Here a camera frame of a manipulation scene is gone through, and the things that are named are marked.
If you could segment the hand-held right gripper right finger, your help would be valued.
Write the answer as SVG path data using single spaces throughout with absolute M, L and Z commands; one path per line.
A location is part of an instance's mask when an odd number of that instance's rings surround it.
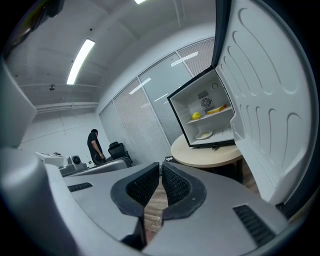
M 267 244 L 288 226 L 275 206 L 239 182 L 165 162 L 169 207 L 143 252 L 150 256 L 239 256 Z

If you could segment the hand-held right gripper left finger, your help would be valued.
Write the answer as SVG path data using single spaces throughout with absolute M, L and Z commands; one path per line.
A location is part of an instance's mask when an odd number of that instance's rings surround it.
M 159 185 L 160 164 L 64 177 L 71 195 L 106 233 L 137 250 L 147 245 L 144 211 Z

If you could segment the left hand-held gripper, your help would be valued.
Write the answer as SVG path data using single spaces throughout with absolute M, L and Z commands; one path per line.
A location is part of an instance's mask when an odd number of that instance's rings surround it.
M 70 176 L 81 171 L 83 171 L 82 175 L 94 175 L 126 169 L 127 164 L 124 160 L 117 159 L 90 169 L 87 168 L 87 164 L 83 163 L 78 155 L 73 155 L 67 158 L 67 165 L 59 167 L 59 171 L 63 177 Z

